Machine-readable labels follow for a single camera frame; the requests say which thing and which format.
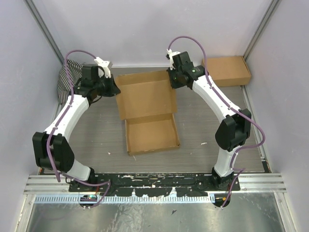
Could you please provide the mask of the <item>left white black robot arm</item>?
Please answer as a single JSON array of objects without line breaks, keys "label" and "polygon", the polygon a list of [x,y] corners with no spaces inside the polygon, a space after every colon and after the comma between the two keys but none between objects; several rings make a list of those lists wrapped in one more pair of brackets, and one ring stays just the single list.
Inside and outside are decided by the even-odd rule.
[{"label": "left white black robot arm", "polygon": [[82,67],[82,77],[73,86],[65,106],[43,132],[32,137],[36,165],[52,170],[57,178],[61,175],[80,183],[87,192],[100,187],[94,169],[81,164],[69,145],[70,135],[83,113],[101,97],[120,94],[109,61],[95,59],[95,64]]}]

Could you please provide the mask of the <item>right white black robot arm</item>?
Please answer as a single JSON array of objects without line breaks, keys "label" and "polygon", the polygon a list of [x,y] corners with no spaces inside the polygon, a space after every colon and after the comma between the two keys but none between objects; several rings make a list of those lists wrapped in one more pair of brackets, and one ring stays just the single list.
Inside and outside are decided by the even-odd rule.
[{"label": "right white black robot arm", "polygon": [[215,133],[219,146],[217,162],[211,171],[211,183],[224,190],[233,180],[237,149],[244,146],[251,133],[252,114],[240,109],[216,86],[204,66],[195,66],[187,52],[167,50],[167,72],[173,89],[188,87],[198,94],[216,115],[220,125]]}]

